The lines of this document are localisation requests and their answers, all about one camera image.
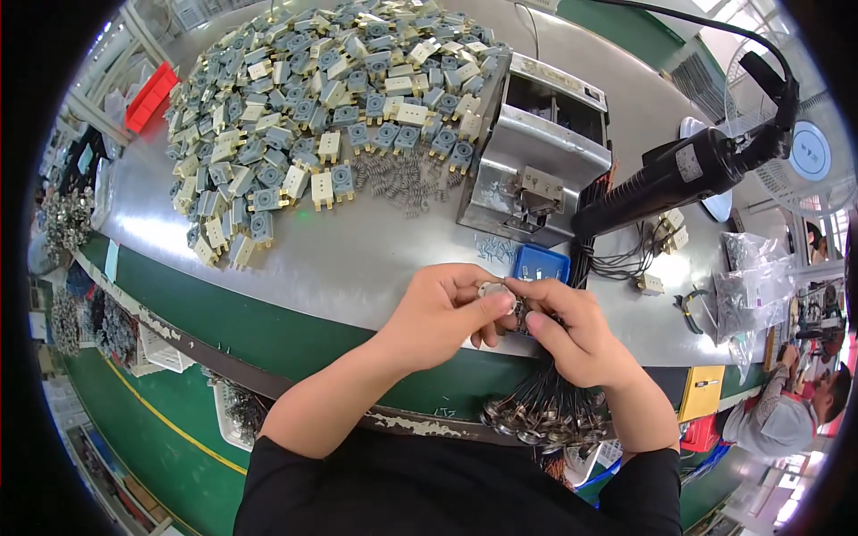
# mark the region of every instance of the shelf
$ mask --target shelf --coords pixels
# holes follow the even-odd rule
[[[122,488],[122,490],[125,492],[125,495],[127,495],[128,498],[131,500],[131,502],[134,503],[134,505],[137,507],[137,509],[139,509],[141,512],[143,512],[143,515],[145,515],[146,518],[149,521],[151,521],[153,525],[155,525],[157,527],[158,521],[154,517],[152,517],[152,515],[140,504],[140,502],[137,501],[137,498],[134,497],[134,495],[130,491],[128,491],[128,488],[125,486],[125,482],[121,478],[116,476],[116,473],[111,471],[110,466],[107,464],[107,461],[104,459],[104,456],[102,456],[101,452],[99,452],[99,450],[97,448],[95,448],[95,443],[93,442],[92,437],[89,436],[89,432],[87,431],[87,429],[84,428],[83,426],[78,426],[78,428],[80,428],[80,430],[83,432],[83,436],[85,438],[87,438],[87,442],[89,443],[89,447],[95,452],[95,455],[98,456],[99,461],[101,462],[101,465],[103,465],[105,467],[105,469],[111,475],[111,477],[116,482],[116,484],[120,488]]]

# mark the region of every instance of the black sleeve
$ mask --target black sleeve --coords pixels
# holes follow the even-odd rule
[[[313,498],[324,462],[296,455],[266,436],[251,452],[233,536],[266,533],[273,521]]]
[[[599,493],[599,511],[635,534],[682,534],[680,454],[673,449],[631,458]]]

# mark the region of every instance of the blue tray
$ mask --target blue tray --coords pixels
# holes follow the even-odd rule
[[[546,250],[538,245],[525,244],[518,248],[512,277],[523,279],[557,279],[563,284],[569,280],[572,261],[568,256]]]

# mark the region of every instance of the right hand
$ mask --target right hand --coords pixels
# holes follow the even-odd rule
[[[555,279],[527,282],[507,277],[504,284],[528,299],[528,331],[554,356],[557,371],[569,382],[620,388],[642,370],[608,329],[592,293]],[[566,327],[545,313],[557,313]]]

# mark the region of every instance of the black cable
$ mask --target black cable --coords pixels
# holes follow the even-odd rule
[[[727,24],[726,22],[719,21],[710,21],[709,19],[705,19],[703,17],[698,17],[695,15],[689,15],[687,13],[683,13],[681,11],[676,11],[675,9],[663,8],[660,6],[650,5],[648,3],[641,2],[627,2],[626,0],[592,0],[593,2],[598,3],[610,3],[612,5],[625,6],[627,8],[634,9],[644,9],[646,11],[652,11],[653,13],[661,13],[662,15],[668,15],[672,17],[676,17],[677,19],[682,19],[683,21],[694,22],[696,24],[702,24],[703,26],[712,27],[716,30],[722,30],[723,32],[735,33],[737,35],[741,35],[742,37],[747,37],[748,39],[757,41],[765,48],[769,49],[772,55],[777,59],[777,62],[781,64],[781,68],[783,69],[783,77],[785,81],[789,81],[793,78],[793,71],[789,68],[789,63],[787,63],[787,59],[783,57],[781,51],[779,51],[768,39],[759,35],[758,33],[752,32],[750,30],[746,30],[745,28],[740,28],[738,26],[733,26],[732,24]]]
[[[515,5],[516,7],[522,6],[528,11],[528,15],[530,15],[530,24],[534,26],[533,35],[534,41],[536,42],[536,61],[539,61],[539,30],[536,29],[536,20],[534,19],[534,14],[530,11],[530,7],[528,7],[527,4],[523,4],[521,2],[514,2],[513,5]]]

